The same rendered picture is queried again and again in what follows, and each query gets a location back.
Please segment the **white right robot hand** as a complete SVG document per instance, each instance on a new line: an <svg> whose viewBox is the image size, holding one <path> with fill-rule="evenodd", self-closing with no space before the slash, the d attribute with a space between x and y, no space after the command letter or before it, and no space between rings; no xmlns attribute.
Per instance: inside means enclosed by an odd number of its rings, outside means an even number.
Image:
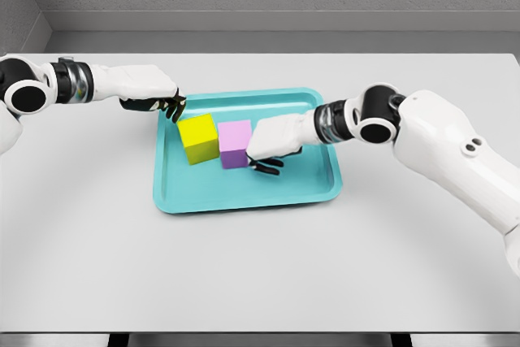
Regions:
<svg viewBox="0 0 520 347"><path fill-rule="evenodd" d="M303 115L299 114L260 119L245 151L249 166L255 171L278 176L280 168L284 167L282 158L302 152L298 130L302 119Z"/></svg>

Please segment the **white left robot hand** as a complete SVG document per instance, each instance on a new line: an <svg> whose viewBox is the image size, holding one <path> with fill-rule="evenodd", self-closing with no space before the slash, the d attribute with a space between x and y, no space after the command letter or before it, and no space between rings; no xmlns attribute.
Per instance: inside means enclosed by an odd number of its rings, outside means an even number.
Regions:
<svg viewBox="0 0 520 347"><path fill-rule="evenodd" d="M115 69L119 103L128 111L162 111L176 123L186 107L186 96L165 72L155 65Z"/></svg>

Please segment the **pink purple cube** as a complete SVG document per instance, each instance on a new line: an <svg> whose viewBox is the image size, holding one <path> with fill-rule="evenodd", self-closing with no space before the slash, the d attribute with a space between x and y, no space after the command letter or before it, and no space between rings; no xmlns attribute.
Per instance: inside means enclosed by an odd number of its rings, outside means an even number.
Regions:
<svg viewBox="0 0 520 347"><path fill-rule="evenodd" d="M218 123L219 152L223 169L247 167L246 149L252 135L251 122L247 120Z"/></svg>

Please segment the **yellow cube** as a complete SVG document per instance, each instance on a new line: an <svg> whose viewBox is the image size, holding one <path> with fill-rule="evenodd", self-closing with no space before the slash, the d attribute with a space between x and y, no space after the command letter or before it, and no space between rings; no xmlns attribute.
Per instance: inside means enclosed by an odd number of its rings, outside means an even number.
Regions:
<svg viewBox="0 0 520 347"><path fill-rule="evenodd" d="M177 126L190 165L220 156L219 135L211 114L183 119L177 123Z"/></svg>

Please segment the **teal tray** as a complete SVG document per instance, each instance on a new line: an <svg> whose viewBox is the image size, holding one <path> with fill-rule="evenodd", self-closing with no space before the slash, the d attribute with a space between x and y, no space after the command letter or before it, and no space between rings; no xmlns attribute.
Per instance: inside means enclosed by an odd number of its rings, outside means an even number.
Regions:
<svg viewBox="0 0 520 347"><path fill-rule="evenodd" d="M188 97L185 118L209 113L216 123L248 119L255 125L275 115L304 113L323 104L309 88L201 93ZM279 176L250 168L226 170L217 159L189 165L180 134L164 114L158 117L153 198L170 214L325 202L343 186L331 145L304 147L284 159Z"/></svg>

